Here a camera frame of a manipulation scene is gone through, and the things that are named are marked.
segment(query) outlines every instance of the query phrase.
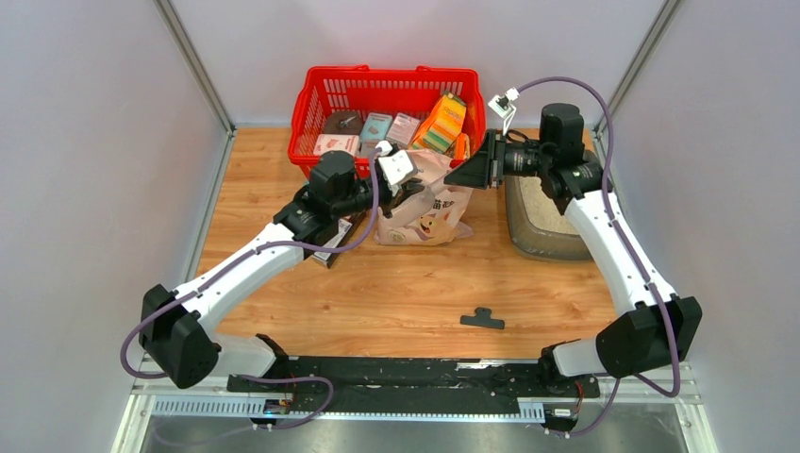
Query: red plastic basket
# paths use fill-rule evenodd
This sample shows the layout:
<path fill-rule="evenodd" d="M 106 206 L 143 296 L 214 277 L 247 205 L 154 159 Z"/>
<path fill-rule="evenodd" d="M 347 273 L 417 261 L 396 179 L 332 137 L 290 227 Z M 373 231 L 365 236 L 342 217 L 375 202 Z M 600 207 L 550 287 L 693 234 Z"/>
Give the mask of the red plastic basket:
<path fill-rule="evenodd" d="M 415 70 L 370 69 L 367 65 L 316 66 L 308 70 L 306 85 L 297 96 L 292 114 L 289 160 L 308 174 L 319 161 L 313 155 L 325 119 L 334 111 L 357 110 L 362 119 L 370 112 L 405 113 L 424 120 L 444 92 L 452 92 L 467 104 L 462 131 L 477 149 L 486 132 L 483 98 L 477 73 L 470 69 L 417 66 Z M 452 167 L 463 160 L 454 159 Z M 356 159 L 358 174 L 370 174 L 365 158 Z"/>

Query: wooden table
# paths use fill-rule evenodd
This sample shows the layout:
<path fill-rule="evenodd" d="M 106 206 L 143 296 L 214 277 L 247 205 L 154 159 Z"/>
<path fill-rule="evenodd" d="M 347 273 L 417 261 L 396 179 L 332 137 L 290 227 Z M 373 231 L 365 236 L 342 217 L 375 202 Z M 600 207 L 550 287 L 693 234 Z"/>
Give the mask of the wooden table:
<path fill-rule="evenodd" d="M 305 182 L 286 156 L 289 137 L 286 128 L 240 129 L 199 273 L 249 242 Z M 462 221 L 474 237 L 436 247 L 369 239 L 330 270 L 307 260 L 253 293 L 219 331 L 268 334 L 290 355 L 535 359 L 615 318 L 593 262 L 514 251 L 503 190 L 475 191 Z M 476 307 L 506 328 L 462 326 Z"/>

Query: black plastic piece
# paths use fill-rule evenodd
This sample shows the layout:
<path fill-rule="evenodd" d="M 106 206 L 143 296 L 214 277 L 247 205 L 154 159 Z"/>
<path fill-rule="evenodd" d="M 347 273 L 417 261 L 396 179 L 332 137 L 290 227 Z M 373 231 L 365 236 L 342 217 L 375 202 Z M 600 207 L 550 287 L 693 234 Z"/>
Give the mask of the black plastic piece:
<path fill-rule="evenodd" d="M 553 409 L 545 409 L 544 410 L 544 423 L 541 423 L 542 428 L 550 428 L 555 431 L 561 432 L 570 432 L 575 428 L 577 425 L 577 414 L 573 413 L 570 410 L 571 416 L 569 417 L 559 417 L 556 416 L 555 410 Z"/>
<path fill-rule="evenodd" d="M 475 189 L 491 187 L 492 163 L 497 160 L 503 161 L 504 149 L 503 135 L 497 130 L 487 130 L 483 143 L 475 154 L 447 174 L 444 177 L 444 183 Z"/>
<path fill-rule="evenodd" d="M 475 316 L 461 316 L 461 323 L 464 326 L 486 327 L 486 328 L 506 328 L 506 322 L 502 319 L 492 319 L 492 310 L 478 307 L 475 309 Z"/>
<path fill-rule="evenodd" d="M 553 156 L 556 168 L 580 165 L 584 162 L 583 117 L 572 104 L 548 104 L 542 108 L 539 142 L 551 143 L 542 151 Z"/>
<path fill-rule="evenodd" d="M 142 319 L 173 300 L 174 294 L 161 285 L 154 286 L 144 295 Z M 139 344 L 179 389 L 208 376 L 219 359 L 219 345 L 211 342 L 197 319 L 181 305 L 145 327 Z"/>
<path fill-rule="evenodd" d="M 678 359 L 683 361 L 700 325 L 703 311 L 694 297 L 666 302 L 675 333 Z M 664 319 L 657 306 L 629 311 L 597 335 L 597 354 L 608 373 L 625 378 L 671 363 Z"/>

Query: metal frame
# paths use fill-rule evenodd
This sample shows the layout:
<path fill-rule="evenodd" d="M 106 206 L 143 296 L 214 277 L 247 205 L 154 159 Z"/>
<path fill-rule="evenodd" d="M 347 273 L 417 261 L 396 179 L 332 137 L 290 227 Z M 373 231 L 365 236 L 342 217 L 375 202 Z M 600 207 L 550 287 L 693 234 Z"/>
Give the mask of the metal frame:
<path fill-rule="evenodd" d="M 233 131 L 227 135 L 225 148 L 223 149 L 222 156 L 220 156 L 220 161 L 217 163 L 217 168 L 213 176 L 214 181 L 209 188 L 208 197 L 206 198 L 206 205 L 203 211 L 203 220 L 200 223 L 200 229 L 197 231 L 197 238 L 194 242 L 194 248 L 192 249 L 192 254 L 189 256 L 189 259 L 184 266 L 183 281 L 192 280 L 197 273 L 197 267 L 200 263 L 200 257 L 203 254 L 203 247 L 206 244 L 206 237 L 208 236 L 208 228 L 211 225 L 211 218 L 214 216 L 214 208 L 217 206 L 217 199 L 220 197 L 220 190 L 223 187 L 225 171 L 227 170 L 227 164 L 230 161 L 230 155 L 233 151 L 233 142 L 236 140 L 236 136 L 236 131 Z"/>
<path fill-rule="evenodd" d="M 502 364 L 516 361 L 482 361 L 481 363 L 463 363 L 464 368 Z M 656 383 L 669 386 L 672 371 L 661 368 L 645 373 Z M 602 396 L 600 402 L 608 399 L 614 384 L 611 377 L 599 378 Z M 253 408 L 263 408 L 267 400 L 279 400 L 285 397 L 282 393 L 230 393 L 225 389 L 226 379 L 215 377 L 204 380 L 200 385 L 186 390 L 178 390 L 175 385 L 165 379 L 156 381 L 137 380 L 125 410 L 123 423 L 117 433 L 113 452 L 139 452 L 145 436 L 147 425 L 152 416 L 217 416 L 236 418 L 258 418 L 263 416 Z M 681 364 L 681 396 L 667 398 L 654 392 L 637 379 L 624 378 L 614 404 L 665 404 L 675 408 L 681 425 L 684 442 L 690 453 L 715 453 L 717 451 L 708 425 L 708 418 L 703 401 L 697 390 L 692 368 L 687 363 Z M 543 404 L 574 403 L 572 398 L 519 398 L 520 413 L 511 415 L 430 415 L 420 413 L 357 413 L 326 412 L 318 418 L 321 420 L 360 420 L 360 421 L 425 421 L 425 422 L 461 422 L 461 423 L 525 423 L 542 422 Z M 295 412 L 288 416 L 272 415 L 274 418 L 300 418 L 307 412 Z"/>
<path fill-rule="evenodd" d="M 639 49 L 636 51 L 630 64 L 628 64 L 622 80 L 620 80 L 619 85 L 617 85 L 616 90 L 614 90 L 614 94 L 612 94 L 611 98 L 608 100 L 608 109 L 611 111 L 612 117 L 622 104 L 625 95 L 639 75 L 639 71 L 650 58 L 653 49 L 655 49 L 658 44 L 658 40 L 663 36 L 667 27 L 669 27 L 677 8 L 682 3 L 683 0 L 665 0 L 663 5 L 661 5 L 656 19 L 653 20 L 650 29 L 647 30 L 647 34 L 644 35 L 644 40 L 642 40 L 642 43 L 639 45 Z M 602 136 L 606 132 L 607 126 L 606 119 L 600 118 L 600 121 L 597 122 L 597 126 L 594 127 L 594 132 Z"/>
<path fill-rule="evenodd" d="M 175 43 L 180 49 L 181 54 L 183 54 L 183 58 L 189 65 L 189 69 L 192 71 L 194 79 L 197 80 L 197 85 L 200 86 L 200 90 L 202 90 L 203 95 L 208 100 L 208 104 L 211 106 L 211 109 L 214 110 L 214 114 L 217 116 L 217 119 L 220 121 L 223 129 L 225 132 L 227 132 L 228 136 L 230 136 L 233 134 L 233 131 L 236 130 L 236 126 L 233 124 L 233 120 L 231 120 L 230 115 L 227 113 L 222 98 L 217 93 L 216 89 L 214 89 L 214 85 L 211 83 L 211 78 L 208 76 L 208 72 L 203 66 L 203 62 L 197 55 L 197 51 L 194 49 L 192 40 L 189 39 L 189 34 L 186 32 L 186 28 L 180 22 L 180 16 L 178 16 L 173 2 L 170 0 L 153 0 L 153 3 L 156 4 L 156 8 L 158 9 L 158 12 L 161 13 L 164 23 L 167 25 L 167 28 L 169 28 L 173 38 L 175 38 Z"/>
<path fill-rule="evenodd" d="M 158 11 L 162 15 L 164 22 L 168 26 L 170 32 L 175 38 L 179 49 L 181 50 L 184 59 L 187 61 L 192 73 L 197 80 L 198 86 L 202 90 L 204 96 L 207 98 L 209 105 L 217 116 L 223 129 L 227 132 L 227 142 L 225 150 L 220 158 L 219 166 L 214 177 L 213 185 L 210 188 L 208 195 L 208 202 L 204 212 L 203 220 L 200 230 L 198 231 L 197 241 L 192 251 L 192 255 L 187 261 L 185 268 L 185 277 L 191 278 L 196 273 L 198 262 L 203 250 L 206 236 L 208 234 L 208 227 L 210 225 L 211 217 L 219 196 L 222 182 L 225 176 L 225 169 L 227 167 L 230 154 L 233 147 L 233 142 L 236 137 L 236 126 L 231 120 L 225 106 L 213 87 L 211 80 L 206 72 L 192 42 L 187 34 L 180 18 L 170 0 L 154 0 Z M 682 4 L 682 0 L 665 0 L 657 17 L 651 24 L 647 34 L 645 35 L 642 44 L 637 50 L 634 58 L 631 60 L 625 75 L 621 79 L 614 94 L 609 99 L 609 107 L 613 115 L 620 105 L 622 104 L 629 88 L 632 86 L 642 67 L 648 61 L 655 46 L 658 44 L 660 37 L 664 34 L 669 26 L 672 18 L 677 11 L 677 8 Z M 608 146 L 605 131 L 607 124 L 605 119 L 602 119 L 593 129 L 593 140 L 595 150 L 601 161 L 605 161 L 606 150 Z M 145 357 L 143 359 L 144 365 L 150 359 Z M 482 361 L 480 365 L 490 364 L 494 362 L 505 361 Z M 465 364 L 465 366 L 475 366 L 474 363 Z M 669 386 L 672 380 L 672 374 L 668 369 L 655 370 L 646 373 L 646 375 L 655 380 L 656 382 Z M 669 399 L 660 394 L 655 393 L 649 387 L 641 383 L 635 378 L 623 379 L 615 404 L 670 404 L 675 407 L 678 419 L 681 422 L 683 437 L 686 442 L 687 448 L 691 453 L 694 452 L 716 452 L 717 448 L 714 443 L 713 435 L 711 434 L 710 427 L 708 426 L 708 418 L 706 417 L 705 409 L 703 408 L 702 398 L 695 385 L 692 369 L 688 363 L 681 364 L 682 375 L 682 392 L 681 396 L 676 399 Z M 599 379 L 601 392 L 604 397 L 613 386 L 613 379 L 608 377 L 601 377 Z M 241 404 L 242 402 L 263 402 L 265 399 L 279 399 L 283 394 L 231 394 L 225 390 L 226 381 L 223 378 L 209 378 L 205 379 L 203 383 L 187 390 L 178 390 L 172 382 L 164 379 L 157 381 L 137 380 L 134 383 L 131 396 L 129 397 L 125 414 L 117 432 L 115 442 L 111 451 L 115 452 L 139 452 L 142 448 L 144 437 L 147 432 L 147 426 L 150 422 L 152 415 L 161 414 L 164 408 L 175 408 L 176 405 L 169 405 L 169 402 L 185 402 L 195 403 L 195 408 L 202 409 L 201 412 L 196 413 L 208 416 L 208 411 L 213 412 L 214 415 L 222 416 L 241 416 L 249 418 L 252 413 L 227 413 L 223 414 L 225 402 L 235 402 Z M 572 402 L 572 399 L 567 398 L 521 398 L 519 400 L 521 406 L 521 413 L 511 416 L 461 416 L 453 414 L 453 416 L 428 416 L 424 414 L 371 414 L 371 413 L 328 413 L 323 414 L 321 418 L 331 418 L 337 420 L 426 420 L 426 421 L 476 421 L 476 422 L 497 422 L 497 423 L 536 423 L 535 420 L 542 403 L 559 403 L 559 402 Z M 302 413 L 293 414 L 294 416 L 303 416 Z"/>

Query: purple cable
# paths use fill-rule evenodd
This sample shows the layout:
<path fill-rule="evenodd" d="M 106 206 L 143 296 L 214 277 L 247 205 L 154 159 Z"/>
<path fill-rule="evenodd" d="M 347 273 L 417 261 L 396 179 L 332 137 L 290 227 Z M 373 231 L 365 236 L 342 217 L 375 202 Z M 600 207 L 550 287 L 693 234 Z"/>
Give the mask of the purple cable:
<path fill-rule="evenodd" d="M 293 384 L 293 383 L 298 383 L 298 382 L 322 382 L 323 384 L 327 385 L 328 392 L 327 392 L 327 396 L 325 397 L 325 402 L 319 408 L 317 408 L 314 412 L 310 413 L 308 416 L 305 416 L 305 417 L 303 417 L 303 418 L 301 418 L 299 420 L 295 420 L 293 422 L 284 423 L 284 424 L 280 424 L 280 425 L 273 425 L 271 428 L 269 428 L 269 427 L 266 427 L 266 428 L 259 427 L 261 429 L 271 429 L 271 430 L 291 429 L 291 428 L 297 428 L 297 427 L 300 427 L 302 425 L 305 425 L 306 423 L 308 423 L 311 420 L 313 420 L 314 418 L 316 418 L 316 416 L 319 415 L 322 411 L 324 411 L 325 408 L 327 408 L 327 406 L 330 404 L 331 399 L 333 399 L 333 383 L 329 379 L 327 379 L 325 377 L 291 377 L 291 378 L 286 378 L 286 379 L 267 379 L 267 378 L 264 378 L 264 377 L 239 375 L 239 378 L 247 379 L 247 380 L 249 380 L 251 382 L 255 382 L 257 384 L 271 384 L 272 385 L 272 384 Z M 222 439 L 224 439 L 226 437 L 234 436 L 236 434 L 241 434 L 243 432 L 252 431 L 252 430 L 254 430 L 253 426 L 248 426 L 248 427 L 243 427 L 243 428 L 236 428 L 236 429 L 231 429 L 228 432 L 224 432 L 224 433 L 222 433 L 222 434 L 220 434 L 218 436 L 213 436 L 213 437 L 209 437 L 208 439 L 203 439 L 202 441 L 187 442 L 187 443 L 179 443 L 179 442 L 168 441 L 168 440 L 164 439 L 163 437 L 161 437 L 161 435 L 158 433 L 158 429 L 157 428 L 153 428 L 153 430 L 151 431 L 151 434 L 152 434 L 153 438 L 156 439 L 161 444 L 168 445 L 168 446 L 174 446 L 174 447 L 178 447 L 178 448 L 188 448 L 188 447 L 192 447 L 192 446 L 200 446 L 200 445 L 211 444 L 211 443 L 220 441 L 220 440 L 222 440 Z"/>
<path fill-rule="evenodd" d="M 614 155 L 614 125 L 611 122 L 611 112 L 608 109 L 608 104 L 603 99 L 603 96 L 600 95 L 597 90 L 592 88 L 589 84 L 582 82 L 576 78 L 572 77 L 565 77 L 565 76 L 552 76 L 552 77 L 544 77 L 539 78 L 530 82 L 525 83 L 523 86 L 517 89 L 517 92 L 521 93 L 528 88 L 535 87 L 536 85 L 541 85 L 542 83 L 546 82 L 566 82 L 571 83 L 573 85 L 577 85 L 587 92 L 589 92 L 594 99 L 597 100 L 598 104 L 600 104 L 600 108 L 603 110 L 603 116 L 606 118 L 606 124 L 608 125 L 608 152 L 606 154 L 606 165 L 603 167 L 603 175 L 601 179 L 601 188 L 602 188 L 602 198 L 603 198 L 603 205 L 606 208 L 606 212 L 608 213 L 608 219 L 614 227 L 614 230 L 617 232 L 617 235 L 620 237 L 620 241 L 622 241 L 623 245 L 625 246 L 625 250 L 627 250 L 628 255 L 633 260 L 636 268 L 639 270 L 640 275 L 644 281 L 648 282 L 647 287 L 650 289 L 650 293 L 653 294 L 653 298 L 656 299 L 656 304 L 658 305 L 658 311 L 661 313 L 661 317 L 664 319 L 664 326 L 666 327 L 667 333 L 667 344 L 670 348 L 670 362 L 672 364 L 673 369 L 673 389 L 671 391 L 665 390 L 658 386 L 655 382 L 644 377 L 640 374 L 635 375 L 639 378 L 642 382 L 649 385 L 653 388 L 653 390 L 663 394 L 667 397 L 675 397 L 678 396 L 680 393 L 680 359 L 677 355 L 677 344 L 675 342 L 675 333 L 672 330 L 672 320 L 670 318 L 670 313 L 667 311 L 667 306 L 664 303 L 661 294 L 658 292 L 658 288 L 656 287 L 656 283 L 651 281 L 650 273 L 647 271 L 647 268 L 644 266 L 642 259 L 639 257 L 639 254 L 636 253 L 636 249 L 633 248 L 633 244 L 631 243 L 630 239 L 628 239 L 627 235 L 623 231 L 622 227 L 620 226 L 619 220 L 617 219 L 616 215 L 614 214 L 614 210 L 611 208 L 611 199 L 608 196 L 608 183 L 611 181 L 611 158 Z M 619 380 L 617 380 L 617 384 L 614 387 L 614 393 L 616 394 L 616 389 L 619 386 Z M 608 404 L 601 412 L 600 417 L 598 420 L 605 416 L 608 407 L 611 406 L 611 402 L 613 398 L 608 400 Z M 589 432 L 590 430 L 594 429 L 597 426 L 597 423 L 592 423 L 588 428 L 582 429 L 580 431 L 581 434 Z"/>
<path fill-rule="evenodd" d="M 372 209 L 370 211 L 370 221 L 367 223 L 367 227 L 364 228 L 364 232 L 361 233 L 361 235 L 358 237 L 358 239 L 356 239 L 354 242 L 349 243 L 347 245 L 344 245 L 344 246 L 341 246 L 341 247 L 334 247 L 334 248 L 321 247 L 319 245 L 313 245 L 313 244 L 310 244 L 310 243 L 298 243 L 298 242 L 295 242 L 295 241 L 277 241 L 277 242 L 274 242 L 274 243 L 263 243 L 263 244 L 259 245 L 258 247 L 256 247 L 255 249 L 250 249 L 250 250 L 242 253 L 241 255 L 239 255 L 233 261 L 228 263 L 225 267 L 220 269 L 219 272 L 217 272 L 216 274 L 211 276 L 208 280 L 206 280 L 206 282 L 203 283 L 202 285 L 200 285 L 197 288 L 197 290 L 200 293 L 205 291 L 205 290 L 207 290 L 208 287 L 213 285 L 216 281 L 218 281 L 225 274 L 227 274 L 228 272 L 233 270 L 233 268 L 235 268 L 236 266 L 241 264 L 243 261 L 245 261 L 248 258 L 252 257 L 253 255 L 257 255 L 257 254 L 263 252 L 264 250 L 266 250 L 268 248 L 280 247 L 280 246 L 291 246 L 291 247 L 305 248 L 306 250 L 311 250 L 313 252 L 342 253 L 342 252 L 347 252 L 347 251 L 353 250 L 354 248 L 356 248 L 359 245 L 361 245 L 361 243 L 363 243 L 367 239 L 367 237 L 369 237 L 370 232 L 373 230 L 373 227 L 375 226 L 375 222 L 377 221 L 377 210 L 378 210 L 378 204 L 379 204 L 378 202 L 379 202 L 380 196 L 379 196 L 379 193 L 378 193 L 379 187 L 378 187 L 378 182 L 377 182 L 377 174 L 375 173 L 375 156 L 377 155 L 378 152 L 379 152 L 379 150 L 373 151 L 370 154 L 370 157 L 369 157 L 369 162 L 370 162 L 370 181 L 372 183 L 372 188 L 373 188 L 373 205 L 372 205 Z M 192 299 L 193 297 L 197 296 L 199 294 L 198 291 L 192 291 L 190 293 L 186 293 L 186 294 L 178 297 L 176 300 L 174 300 L 174 301 L 166 304 L 165 306 L 161 307 L 160 309 L 154 311 L 149 316 L 145 317 L 135 327 L 133 327 L 133 330 L 131 330 L 130 333 L 127 334 L 127 336 L 123 340 L 123 345 L 120 348 L 120 363 L 122 364 L 123 369 L 129 375 L 131 375 L 134 378 L 139 378 L 139 379 L 160 379 L 160 378 L 166 378 L 167 377 L 166 373 L 143 373 L 143 372 L 141 372 L 139 370 L 134 369 L 130 365 L 130 363 L 127 361 L 127 349 L 130 347 L 130 344 L 133 343 L 133 340 L 136 338 L 136 336 L 139 335 L 139 333 L 142 332 L 142 330 L 145 327 L 147 327 L 150 323 L 155 321 L 159 316 L 161 316 L 162 314 L 166 313 L 167 311 L 172 310 L 173 308 L 177 307 L 178 305 L 181 305 L 184 302 L 186 302 L 186 301 Z"/>

